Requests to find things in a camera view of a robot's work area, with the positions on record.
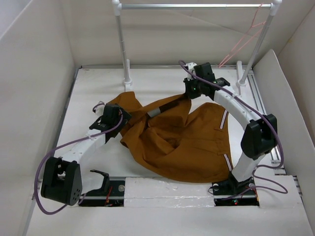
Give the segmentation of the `brown trousers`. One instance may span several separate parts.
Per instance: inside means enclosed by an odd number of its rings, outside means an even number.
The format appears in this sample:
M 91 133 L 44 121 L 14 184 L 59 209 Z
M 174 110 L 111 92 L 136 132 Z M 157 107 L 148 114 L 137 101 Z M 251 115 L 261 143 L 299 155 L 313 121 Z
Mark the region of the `brown trousers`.
M 226 180 L 233 165 L 228 111 L 206 102 L 191 110 L 183 94 L 140 104 L 132 91 L 112 100 L 131 114 L 121 130 L 121 144 L 146 169 L 176 181 Z

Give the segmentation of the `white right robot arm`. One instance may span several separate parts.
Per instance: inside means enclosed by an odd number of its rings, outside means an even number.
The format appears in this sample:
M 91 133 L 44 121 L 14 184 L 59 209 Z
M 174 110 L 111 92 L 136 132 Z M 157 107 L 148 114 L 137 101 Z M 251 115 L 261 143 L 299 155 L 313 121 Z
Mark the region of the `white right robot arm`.
M 223 107 L 225 114 L 231 114 L 244 130 L 242 154 L 226 180 L 229 191 L 238 194 L 245 189 L 261 160 L 278 145 L 277 119 L 244 102 L 228 80 L 215 77 L 209 63 L 197 65 L 180 61 L 179 64 L 188 74 L 184 79 L 186 95 L 190 99 L 201 95 L 209 97 Z

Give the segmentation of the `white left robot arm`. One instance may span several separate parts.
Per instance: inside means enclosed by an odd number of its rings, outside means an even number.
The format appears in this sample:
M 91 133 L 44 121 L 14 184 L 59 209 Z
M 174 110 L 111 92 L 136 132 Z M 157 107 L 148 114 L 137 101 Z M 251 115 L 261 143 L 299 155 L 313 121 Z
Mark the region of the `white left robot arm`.
M 103 114 L 89 127 L 84 138 L 70 142 L 71 150 L 60 157 L 49 155 L 45 162 L 41 196 L 73 206 L 82 195 L 109 191 L 109 175 L 98 170 L 82 173 L 87 160 L 111 138 L 115 138 L 131 119 L 131 114 L 117 104 L 100 103 Z

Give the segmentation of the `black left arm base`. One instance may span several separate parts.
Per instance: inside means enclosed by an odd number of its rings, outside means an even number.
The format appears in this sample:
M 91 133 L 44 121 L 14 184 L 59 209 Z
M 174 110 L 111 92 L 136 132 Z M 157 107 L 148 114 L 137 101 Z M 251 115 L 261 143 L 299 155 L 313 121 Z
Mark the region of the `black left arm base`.
M 108 173 L 91 170 L 83 177 L 83 195 L 80 207 L 124 206 L 126 178 L 110 177 Z

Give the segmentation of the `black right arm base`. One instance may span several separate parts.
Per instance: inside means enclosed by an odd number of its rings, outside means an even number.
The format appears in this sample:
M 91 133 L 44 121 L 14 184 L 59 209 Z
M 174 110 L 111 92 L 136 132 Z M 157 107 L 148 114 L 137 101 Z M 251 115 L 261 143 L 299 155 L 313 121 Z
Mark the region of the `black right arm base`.
M 214 197 L 216 207 L 259 206 L 253 177 L 238 182 L 232 173 L 228 179 L 212 183 L 208 193 Z

